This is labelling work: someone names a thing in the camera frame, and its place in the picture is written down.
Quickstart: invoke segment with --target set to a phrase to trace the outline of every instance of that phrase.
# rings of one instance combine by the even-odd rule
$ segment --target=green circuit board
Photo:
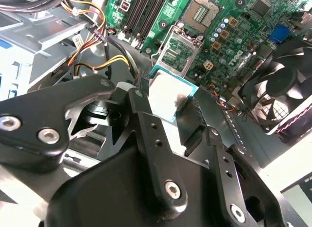
[[[166,0],[141,51],[148,55],[155,54],[159,44],[165,41],[169,27],[181,20],[193,0],[179,0],[173,5],[173,0]],[[195,58],[187,76],[196,83],[206,86],[214,83],[221,90],[227,88],[228,82],[235,77],[239,81],[251,75],[255,66],[261,60],[265,60],[267,53],[275,49],[275,45],[268,40],[269,35],[279,25],[284,25],[293,31],[294,25],[289,18],[302,5],[303,0],[210,0],[220,9],[204,35],[204,44]],[[107,25],[117,31],[123,28],[127,19],[126,13],[120,13],[118,2],[109,0],[106,8]],[[228,32],[226,38],[215,38],[217,49],[211,38],[224,19],[229,19],[222,28]],[[195,35],[201,33],[193,27],[185,25],[185,28]],[[172,53],[166,57],[166,62],[174,68],[183,68],[183,60],[189,55],[186,48],[179,52],[182,56],[176,61],[177,54]],[[204,67],[206,61],[214,66],[207,71]]]

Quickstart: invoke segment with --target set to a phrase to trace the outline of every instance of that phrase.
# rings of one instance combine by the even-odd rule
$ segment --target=metal frame
[[[172,33],[171,35],[169,36],[166,44],[164,45],[164,48],[163,50],[161,51],[158,59],[157,59],[157,62],[156,62],[156,65],[159,65],[159,66],[162,66],[164,68],[166,68],[167,70],[179,75],[180,77],[185,77],[187,71],[189,70],[190,66],[192,65],[193,63],[193,60],[195,59],[197,53],[199,52],[201,46],[203,45],[203,43],[201,41],[198,41],[196,40],[197,42],[199,42],[199,45],[194,45],[194,42],[187,39],[186,37],[184,37],[183,35],[181,34],[178,34],[176,33],[176,28],[175,26],[172,27],[173,30],[172,30]],[[190,47],[193,51],[193,54],[191,57],[188,58],[183,70],[181,72],[179,72],[178,70],[172,68],[171,66],[165,64],[163,61],[162,61],[162,58],[164,57],[164,55],[166,54],[167,50],[170,49],[170,40],[171,39],[175,39],[177,41],[181,41],[183,42],[184,44],[186,44],[188,47]]]

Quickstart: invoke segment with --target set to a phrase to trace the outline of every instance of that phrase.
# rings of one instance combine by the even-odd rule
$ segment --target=blue port
[[[280,24],[269,36],[269,40],[272,41],[274,44],[279,45],[287,38],[289,33],[290,33],[289,28]]]

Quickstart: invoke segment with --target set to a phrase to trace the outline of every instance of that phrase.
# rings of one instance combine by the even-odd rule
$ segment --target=integrated circuit
[[[260,17],[264,17],[270,8],[264,0],[257,0],[251,9]]]
[[[272,53],[272,48],[266,44],[262,44],[258,50],[260,56],[267,58]]]
[[[226,30],[222,30],[222,32],[220,33],[220,37],[227,39],[229,37],[230,33]]]
[[[210,0],[192,0],[183,21],[198,32],[205,33],[219,12],[219,7]]]
[[[218,43],[217,41],[215,41],[215,42],[212,44],[212,47],[213,47],[213,49],[218,50],[218,49],[220,49],[221,44],[220,44],[220,43]]]
[[[238,20],[235,19],[234,17],[230,17],[229,19],[229,25],[235,28],[238,25]]]

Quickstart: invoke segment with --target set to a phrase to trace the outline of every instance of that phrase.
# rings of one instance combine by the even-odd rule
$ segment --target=yellow wire
[[[105,24],[105,21],[106,21],[106,17],[105,17],[105,14],[104,14],[103,10],[98,5],[96,5],[96,4],[92,3],[92,2],[89,2],[89,1],[83,1],[83,0],[69,0],[69,1],[73,1],[73,2],[76,2],[76,3],[82,3],[82,4],[88,4],[88,5],[93,6],[97,10],[99,10],[100,13],[103,15],[103,22],[101,23],[101,25],[98,28],[102,28],[103,27],[103,25]]]
[[[123,61],[129,66],[128,60],[123,55],[116,55],[116,56],[112,57],[111,59],[109,59],[108,61],[106,61],[105,63],[103,63],[99,66],[93,67],[91,64],[89,64],[87,62],[78,63],[77,66],[75,67],[74,73],[75,73],[75,76],[78,76],[81,66],[87,66],[89,69],[93,70],[93,69],[99,69],[99,68],[107,67],[116,61]]]

